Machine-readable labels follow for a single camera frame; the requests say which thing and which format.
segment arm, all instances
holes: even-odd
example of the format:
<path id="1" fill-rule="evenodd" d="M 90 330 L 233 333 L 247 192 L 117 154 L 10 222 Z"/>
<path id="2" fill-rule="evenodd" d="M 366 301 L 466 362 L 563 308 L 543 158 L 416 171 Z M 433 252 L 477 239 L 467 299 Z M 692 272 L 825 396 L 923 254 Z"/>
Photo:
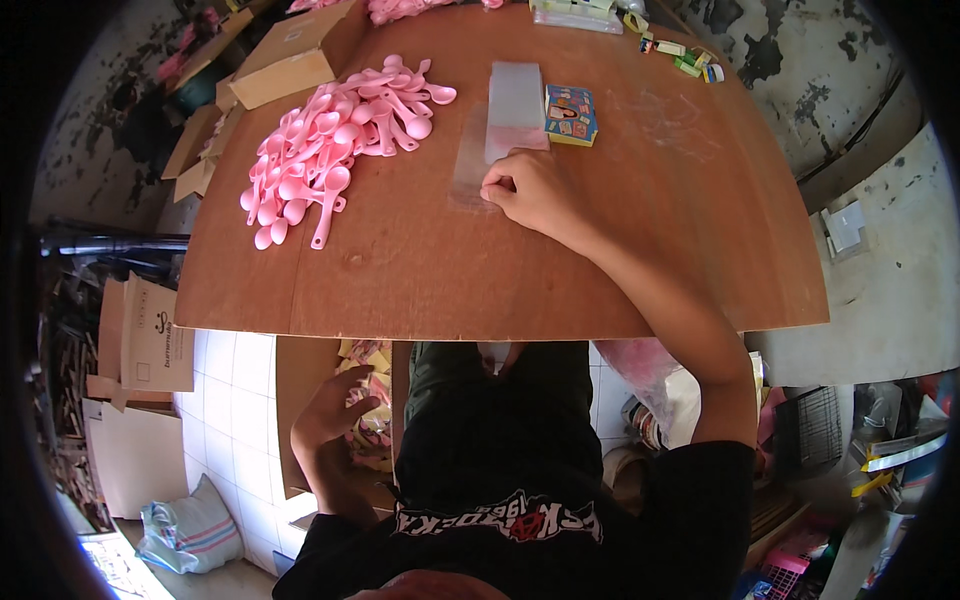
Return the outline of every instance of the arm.
<path id="1" fill-rule="evenodd" d="M 317 388 L 290 430 L 290 446 L 321 513 L 337 515 L 367 529 L 378 519 L 367 499 L 352 489 L 340 464 L 347 449 L 343 435 L 364 413 L 380 404 L 374 396 L 346 406 L 350 388 L 371 373 L 373 367 L 354 367 L 327 379 Z"/>
<path id="2" fill-rule="evenodd" d="M 750 357 L 708 294 L 654 256 L 617 240 L 563 182 L 552 155 L 514 149 L 493 164 L 481 196 L 511 220 L 552 237 L 602 269 L 626 294 L 663 347 L 700 383 L 693 442 L 756 445 L 756 392 Z"/>

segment white tile floor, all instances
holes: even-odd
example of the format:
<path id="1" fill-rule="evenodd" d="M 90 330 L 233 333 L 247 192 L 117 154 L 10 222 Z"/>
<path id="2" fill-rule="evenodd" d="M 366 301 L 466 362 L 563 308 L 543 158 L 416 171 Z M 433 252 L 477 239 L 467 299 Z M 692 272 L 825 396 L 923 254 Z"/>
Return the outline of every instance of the white tile floor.
<path id="1" fill-rule="evenodd" d="M 289 522 L 316 510 L 309 494 L 286 500 L 276 431 L 275 337 L 198 330 L 194 389 L 176 394 L 183 421 L 183 461 L 192 490 L 206 473 L 240 528 L 246 557 L 276 575 L 274 550 L 294 558 L 304 533 Z M 496 351 L 505 355 L 505 349 Z M 627 384 L 590 344 L 590 424 L 604 453 L 626 444 L 620 417 Z"/>

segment plastic crate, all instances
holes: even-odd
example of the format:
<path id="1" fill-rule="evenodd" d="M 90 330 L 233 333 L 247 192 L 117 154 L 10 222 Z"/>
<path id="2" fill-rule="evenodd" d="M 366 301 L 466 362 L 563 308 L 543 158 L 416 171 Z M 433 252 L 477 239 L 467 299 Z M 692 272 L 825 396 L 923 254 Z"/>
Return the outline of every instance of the plastic crate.
<path id="1" fill-rule="evenodd" d="M 789 555 L 782 550 L 771 550 L 761 569 L 773 584 L 770 597 L 774 600 L 786 598 L 808 566 L 808 560 Z"/>

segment hand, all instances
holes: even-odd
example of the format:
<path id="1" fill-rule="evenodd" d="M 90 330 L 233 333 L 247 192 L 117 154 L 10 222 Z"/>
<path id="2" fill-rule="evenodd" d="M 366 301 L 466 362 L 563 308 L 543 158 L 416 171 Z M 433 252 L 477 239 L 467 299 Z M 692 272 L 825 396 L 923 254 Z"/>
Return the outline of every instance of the hand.
<path id="1" fill-rule="evenodd" d="M 575 252 L 584 253 L 584 242 L 599 229 L 596 215 L 574 197 L 546 151 L 513 148 L 491 166 L 480 196 L 503 208 L 511 221 Z"/>
<path id="2" fill-rule="evenodd" d="M 379 398 L 370 396 L 347 406 L 350 389 L 357 387 L 357 382 L 371 372 L 371 365 L 354 367 L 320 384 L 290 430 L 290 445 L 294 454 L 314 451 L 336 440 L 347 433 L 364 414 L 380 405 Z"/>

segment wooden table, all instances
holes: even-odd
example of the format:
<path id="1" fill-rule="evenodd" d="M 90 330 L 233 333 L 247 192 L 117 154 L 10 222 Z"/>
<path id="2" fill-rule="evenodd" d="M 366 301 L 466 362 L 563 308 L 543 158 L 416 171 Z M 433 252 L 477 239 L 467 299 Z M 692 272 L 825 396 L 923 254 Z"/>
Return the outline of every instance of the wooden table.
<path id="1" fill-rule="evenodd" d="M 696 40 L 654 28 L 688 46 Z M 487 99 L 494 60 L 538 62 L 545 83 L 592 90 L 593 148 L 554 145 L 584 202 L 711 290 L 738 330 L 828 321 L 804 204 L 776 139 L 733 69 L 706 84 L 638 36 L 534 25 L 526 6 L 443 7 L 372 30 L 345 74 L 433 59 L 435 107 L 411 154 L 360 156 L 326 249 L 311 209 L 282 246 L 253 247 L 240 193 L 260 141 L 310 91 L 243 118 L 193 229 L 174 322 L 187 327 L 349 338 L 564 340 L 650 329 L 596 267 L 502 214 L 451 208 L 461 129 Z"/>

